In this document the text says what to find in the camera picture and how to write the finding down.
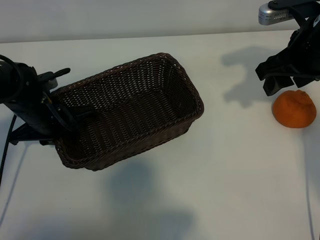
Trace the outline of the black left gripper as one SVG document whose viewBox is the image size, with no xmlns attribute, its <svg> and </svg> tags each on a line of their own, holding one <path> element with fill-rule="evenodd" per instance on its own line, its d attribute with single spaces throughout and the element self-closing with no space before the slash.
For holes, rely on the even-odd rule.
<svg viewBox="0 0 320 240">
<path fill-rule="evenodd" d="M 71 70 L 37 74 L 25 63 L 7 64 L 7 107 L 24 124 L 9 134 L 8 141 L 39 141 L 42 146 L 54 146 L 55 139 L 76 130 L 78 123 L 94 113 L 91 105 L 67 107 L 54 100 L 51 90 L 57 78 Z"/>
</svg>

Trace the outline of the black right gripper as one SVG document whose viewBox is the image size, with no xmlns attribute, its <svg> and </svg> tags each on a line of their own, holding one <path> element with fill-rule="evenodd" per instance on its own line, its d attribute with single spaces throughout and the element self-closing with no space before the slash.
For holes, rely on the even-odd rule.
<svg viewBox="0 0 320 240">
<path fill-rule="evenodd" d="M 320 80 L 320 16 L 311 16 L 290 37 L 285 49 L 260 63 L 255 72 L 267 96 L 293 85 Z"/>
</svg>

